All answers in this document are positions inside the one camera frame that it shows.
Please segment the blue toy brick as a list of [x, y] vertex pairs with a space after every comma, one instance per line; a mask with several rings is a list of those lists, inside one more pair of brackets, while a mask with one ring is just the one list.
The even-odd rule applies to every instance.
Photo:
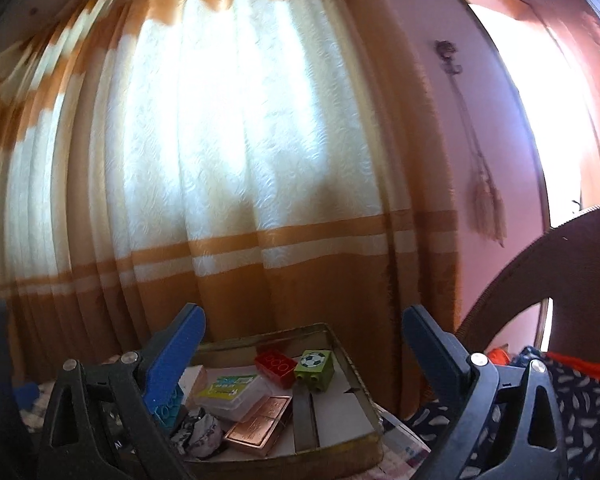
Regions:
[[165, 404], [158, 405], [151, 413], [156, 424], [166, 433], [170, 434], [180, 416], [184, 392], [179, 385], [172, 390], [169, 399]]

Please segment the red toy brick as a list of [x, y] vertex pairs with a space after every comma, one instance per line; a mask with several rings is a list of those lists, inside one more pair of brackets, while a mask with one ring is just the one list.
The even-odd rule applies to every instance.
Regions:
[[258, 353], [254, 358], [254, 365], [278, 388], [288, 390], [296, 382], [294, 369], [297, 362], [282, 352], [266, 350]]

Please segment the green toy brick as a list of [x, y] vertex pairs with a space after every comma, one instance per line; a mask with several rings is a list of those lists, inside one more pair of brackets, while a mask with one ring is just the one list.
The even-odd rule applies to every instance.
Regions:
[[335, 374], [334, 355], [330, 350], [306, 350], [294, 368], [297, 382], [313, 392], [326, 392]]

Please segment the dark floral cloth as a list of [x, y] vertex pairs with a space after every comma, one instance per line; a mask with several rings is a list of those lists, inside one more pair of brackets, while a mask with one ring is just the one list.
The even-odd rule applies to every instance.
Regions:
[[[554, 448], [558, 433], [552, 428], [553, 413], [560, 417], [559, 445], [566, 459], [564, 479], [600, 479], [600, 363], [588, 363], [552, 352], [541, 352], [524, 347], [508, 363], [523, 368], [532, 362], [542, 362], [552, 386], [555, 401], [548, 400], [548, 392], [540, 389], [535, 401], [528, 433], [529, 446]], [[490, 409], [489, 418], [480, 430], [477, 443], [472, 447], [460, 479], [483, 479], [488, 471], [498, 468], [505, 460], [505, 431], [509, 415], [516, 408], [514, 401], [498, 402]], [[419, 408], [406, 420], [433, 451], [456, 419], [451, 408], [434, 400]]]

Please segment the black hair claw clip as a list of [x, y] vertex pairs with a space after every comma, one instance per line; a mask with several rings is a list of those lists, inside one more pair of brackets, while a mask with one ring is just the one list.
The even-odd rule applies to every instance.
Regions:
[[204, 408], [188, 412], [171, 437], [176, 452], [183, 460], [206, 460], [219, 452], [224, 432], [219, 419]]

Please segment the cork pattern white box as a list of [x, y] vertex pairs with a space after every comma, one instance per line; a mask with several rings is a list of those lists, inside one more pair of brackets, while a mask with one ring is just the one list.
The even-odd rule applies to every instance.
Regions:
[[195, 405], [196, 395], [207, 388], [207, 370], [203, 365], [186, 367], [178, 381], [178, 385], [183, 391], [182, 404], [188, 410], [191, 410]]

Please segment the clear box green label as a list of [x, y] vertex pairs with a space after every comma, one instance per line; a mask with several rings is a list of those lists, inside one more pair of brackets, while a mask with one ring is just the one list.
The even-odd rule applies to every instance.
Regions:
[[195, 403], [216, 418], [243, 422], [271, 396], [258, 374], [219, 376], [194, 396]]

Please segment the copper compact case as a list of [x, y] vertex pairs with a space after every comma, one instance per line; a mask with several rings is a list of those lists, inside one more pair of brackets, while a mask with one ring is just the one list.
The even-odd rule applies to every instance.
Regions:
[[269, 396], [244, 422], [236, 422], [224, 441], [236, 450], [265, 457], [291, 420], [292, 397]]

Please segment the brown wooden chair back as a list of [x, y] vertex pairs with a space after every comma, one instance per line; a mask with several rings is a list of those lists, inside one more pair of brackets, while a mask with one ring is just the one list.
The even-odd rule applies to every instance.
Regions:
[[484, 350], [513, 318], [553, 300], [548, 350], [600, 363], [600, 206], [550, 230], [491, 282], [456, 332]]

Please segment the gold metal tin tray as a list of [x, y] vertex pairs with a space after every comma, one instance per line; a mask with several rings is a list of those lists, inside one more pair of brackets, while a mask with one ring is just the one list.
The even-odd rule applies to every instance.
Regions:
[[299, 359], [306, 350], [332, 352], [335, 374], [324, 392], [306, 386], [284, 391], [290, 419], [267, 456], [228, 448], [210, 460], [188, 462], [197, 479], [344, 479], [379, 465], [384, 457], [379, 415], [372, 399], [332, 329], [317, 323], [245, 338], [203, 344], [193, 357], [208, 377], [253, 372], [254, 358], [278, 350]]

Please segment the curtain tassel tieback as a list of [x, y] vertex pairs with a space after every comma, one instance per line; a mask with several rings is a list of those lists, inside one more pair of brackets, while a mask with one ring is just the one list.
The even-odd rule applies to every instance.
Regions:
[[476, 231], [486, 240], [492, 240], [503, 247], [507, 237], [504, 200], [483, 154], [467, 102], [457, 82], [463, 73], [463, 67], [455, 61], [457, 47], [449, 40], [436, 40], [434, 52], [448, 78], [471, 156], [471, 168], [474, 170], [471, 203]]

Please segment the orange cream curtain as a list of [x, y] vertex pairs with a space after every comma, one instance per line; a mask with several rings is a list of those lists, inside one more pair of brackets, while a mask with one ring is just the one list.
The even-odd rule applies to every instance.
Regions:
[[0, 298], [16, 378], [328, 324], [414, 412], [401, 318], [457, 314], [442, 133], [387, 0], [80, 0], [0, 51]]

